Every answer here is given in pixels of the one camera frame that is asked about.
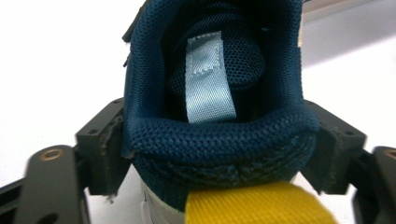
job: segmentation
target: yellow tag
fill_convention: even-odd
[[[317,199],[290,183],[241,189],[197,190],[189,194],[186,224],[334,224]]]

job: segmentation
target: white surface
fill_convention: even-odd
[[[0,187],[22,178],[38,150],[73,146],[74,134],[123,95],[120,37],[142,2],[0,3]],[[304,26],[305,97],[368,134],[369,150],[396,147],[395,12],[394,0],[375,0]],[[347,224],[350,195],[320,199]],[[140,202],[132,168],[113,204],[90,197],[92,223],[139,224]]]

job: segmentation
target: tongue label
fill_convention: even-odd
[[[189,123],[236,118],[224,66],[221,32],[198,35],[188,40],[186,106]]]

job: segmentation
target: sneaker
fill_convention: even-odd
[[[183,212],[192,189],[289,181],[316,145],[301,0],[148,0],[123,37],[122,156]]]

